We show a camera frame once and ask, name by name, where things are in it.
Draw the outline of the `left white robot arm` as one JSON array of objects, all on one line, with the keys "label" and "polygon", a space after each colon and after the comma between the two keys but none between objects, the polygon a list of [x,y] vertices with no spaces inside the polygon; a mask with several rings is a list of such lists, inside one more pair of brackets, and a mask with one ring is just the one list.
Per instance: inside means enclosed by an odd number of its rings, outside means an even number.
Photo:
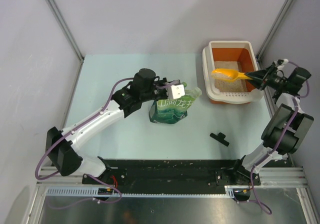
[{"label": "left white robot arm", "polygon": [[46,134],[46,157],[63,177],[76,171],[91,175],[100,184],[110,180],[111,172],[100,157],[81,153],[81,148],[105,128],[138,111],[142,104],[168,98],[167,78],[160,78],[148,68],[140,69],[134,77],[125,78],[127,84],[111,89],[107,102],[84,120],[67,127],[52,127]]}]

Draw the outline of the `orange plastic scoop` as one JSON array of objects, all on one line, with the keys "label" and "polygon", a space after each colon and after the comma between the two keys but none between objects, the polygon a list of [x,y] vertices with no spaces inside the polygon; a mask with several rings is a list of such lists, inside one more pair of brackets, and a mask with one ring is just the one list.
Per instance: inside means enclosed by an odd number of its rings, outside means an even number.
[{"label": "orange plastic scoop", "polygon": [[235,82],[237,80],[251,80],[249,76],[247,76],[243,72],[239,72],[234,69],[226,69],[226,68],[218,68],[211,72],[211,77],[216,80],[225,81],[225,82]]}]

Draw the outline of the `green litter bag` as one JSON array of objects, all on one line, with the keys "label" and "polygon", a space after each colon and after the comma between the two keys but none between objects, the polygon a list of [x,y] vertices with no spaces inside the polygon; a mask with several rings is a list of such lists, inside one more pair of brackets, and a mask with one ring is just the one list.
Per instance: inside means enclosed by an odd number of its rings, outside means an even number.
[{"label": "green litter bag", "polygon": [[202,95],[200,88],[186,89],[185,95],[178,99],[154,101],[149,110],[149,120],[156,124],[173,125],[188,116],[188,109]]}]

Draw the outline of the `black bag clip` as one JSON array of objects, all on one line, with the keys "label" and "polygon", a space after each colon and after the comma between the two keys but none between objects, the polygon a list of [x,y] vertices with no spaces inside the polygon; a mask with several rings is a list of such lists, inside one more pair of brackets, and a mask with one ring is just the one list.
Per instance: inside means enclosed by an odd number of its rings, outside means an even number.
[{"label": "black bag clip", "polygon": [[226,140],[226,135],[222,132],[219,132],[218,134],[210,133],[209,136],[225,147],[230,145],[230,143]]}]

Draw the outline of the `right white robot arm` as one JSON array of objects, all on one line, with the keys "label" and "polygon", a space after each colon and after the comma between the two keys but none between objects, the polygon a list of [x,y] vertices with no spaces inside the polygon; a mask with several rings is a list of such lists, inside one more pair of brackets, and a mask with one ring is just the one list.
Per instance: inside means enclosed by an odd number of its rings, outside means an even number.
[{"label": "right white robot arm", "polygon": [[242,167],[230,172],[231,180],[237,185],[248,180],[248,172],[258,174],[268,162],[295,153],[314,122],[314,118],[306,114],[300,106],[300,101],[304,98],[300,90],[310,86],[310,72],[296,66],[286,77],[283,73],[284,67],[285,60],[282,59],[280,63],[273,62],[265,69],[245,74],[249,77],[249,83],[260,91],[265,88],[274,90],[272,99],[277,110],[261,135],[262,143],[241,159]]}]

